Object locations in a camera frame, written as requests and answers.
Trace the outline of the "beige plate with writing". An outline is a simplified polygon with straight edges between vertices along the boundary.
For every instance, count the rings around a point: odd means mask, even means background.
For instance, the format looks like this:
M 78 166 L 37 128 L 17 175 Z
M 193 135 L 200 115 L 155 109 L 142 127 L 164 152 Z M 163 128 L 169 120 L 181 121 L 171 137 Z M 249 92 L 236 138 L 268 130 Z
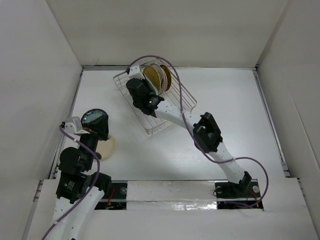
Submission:
M 112 135 L 108 136 L 106 141 L 99 141 L 96 148 L 96 154 L 100 161 L 107 160 L 116 149 L 116 141 Z

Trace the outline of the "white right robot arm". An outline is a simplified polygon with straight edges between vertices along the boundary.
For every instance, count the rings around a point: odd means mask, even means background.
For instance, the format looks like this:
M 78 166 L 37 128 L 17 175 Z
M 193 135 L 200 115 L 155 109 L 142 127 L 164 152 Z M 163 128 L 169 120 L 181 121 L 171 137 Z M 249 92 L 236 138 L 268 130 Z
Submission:
M 242 197 L 249 191 L 252 177 L 238 165 L 223 142 L 221 130 L 209 112 L 194 114 L 181 110 L 163 97 L 156 95 L 146 79 L 132 78 L 126 88 L 133 105 L 145 115 L 170 121 L 188 131 L 194 145 L 205 157 L 220 166 L 227 177 L 232 193 Z

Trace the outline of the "yellow patterned plate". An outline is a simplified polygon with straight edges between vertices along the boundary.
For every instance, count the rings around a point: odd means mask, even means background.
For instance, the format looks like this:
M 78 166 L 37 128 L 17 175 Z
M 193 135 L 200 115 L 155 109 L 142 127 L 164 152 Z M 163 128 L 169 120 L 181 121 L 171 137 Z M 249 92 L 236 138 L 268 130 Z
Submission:
M 171 84 L 172 84 L 171 72 L 170 72 L 169 68 L 167 66 L 163 65 L 163 64 L 161 64 L 160 67 L 165 72 L 165 76 L 166 76 L 166 88 L 165 88 L 165 91 L 168 91 L 170 89 L 170 87 L 171 87 Z

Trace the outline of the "blue and white plate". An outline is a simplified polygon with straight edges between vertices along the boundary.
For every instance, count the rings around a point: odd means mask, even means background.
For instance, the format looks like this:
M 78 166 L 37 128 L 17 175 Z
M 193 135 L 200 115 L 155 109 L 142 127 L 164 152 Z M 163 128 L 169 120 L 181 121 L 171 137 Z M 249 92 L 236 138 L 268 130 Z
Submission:
M 93 121 L 95 121 L 96 119 L 100 118 L 100 117 L 104 117 L 104 116 L 107 116 L 108 114 L 100 109 L 100 108 L 93 108 L 93 109 L 90 109 L 88 111 L 86 111 L 80 121 L 81 121 L 81 124 L 82 126 L 85 126 Z

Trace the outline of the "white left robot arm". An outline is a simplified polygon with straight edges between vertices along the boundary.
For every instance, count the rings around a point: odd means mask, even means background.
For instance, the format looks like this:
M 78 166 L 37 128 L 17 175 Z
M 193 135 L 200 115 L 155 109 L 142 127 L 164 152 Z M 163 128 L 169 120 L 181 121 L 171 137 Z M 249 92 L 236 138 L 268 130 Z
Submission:
M 98 202 L 111 194 L 109 175 L 99 169 L 87 174 L 94 162 L 101 166 L 96 150 L 100 141 L 109 138 L 108 120 L 104 110 L 94 108 L 82 117 L 67 118 L 59 126 L 60 132 L 78 146 L 60 153 L 55 209 L 44 240 L 79 240 Z

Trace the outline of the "white plate red pattern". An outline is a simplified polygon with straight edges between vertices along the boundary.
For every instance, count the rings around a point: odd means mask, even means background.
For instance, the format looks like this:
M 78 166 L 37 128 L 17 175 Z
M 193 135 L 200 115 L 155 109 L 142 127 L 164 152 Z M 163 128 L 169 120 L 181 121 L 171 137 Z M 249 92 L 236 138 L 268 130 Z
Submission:
M 156 73 L 152 74 L 151 82 L 154 85 L 154 87 L 158 90 L 158 95 L 161 95 L 167 87 L 168 81 L 166 73 L 161 68 L 161 66 L 156 63 L 152 63 L 150 66 L 153 67 L 156 71 Z

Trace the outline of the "woven bamboo round plate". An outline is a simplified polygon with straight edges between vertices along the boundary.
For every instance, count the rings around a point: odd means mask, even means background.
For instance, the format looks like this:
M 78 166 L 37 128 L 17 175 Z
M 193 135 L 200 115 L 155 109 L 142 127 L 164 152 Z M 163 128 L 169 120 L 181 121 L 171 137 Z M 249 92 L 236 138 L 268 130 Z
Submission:
M 147 66 L 143 74 L 150 80 L 155 89 L 159 92 L 161 89 L 161 80 L 157 70 L 153 66 Z

